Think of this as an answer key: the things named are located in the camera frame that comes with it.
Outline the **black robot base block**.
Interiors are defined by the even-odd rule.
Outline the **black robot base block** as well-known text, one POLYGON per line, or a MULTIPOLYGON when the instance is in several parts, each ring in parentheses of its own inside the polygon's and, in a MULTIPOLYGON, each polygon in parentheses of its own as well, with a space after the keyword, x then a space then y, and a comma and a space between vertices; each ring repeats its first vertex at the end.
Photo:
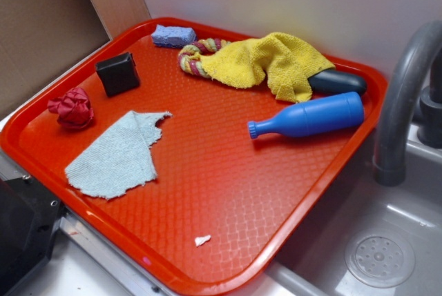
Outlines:
POLYGON ((38 180, 1 181, 1 294, 10 295, 51 259, 64 205, 38 180))

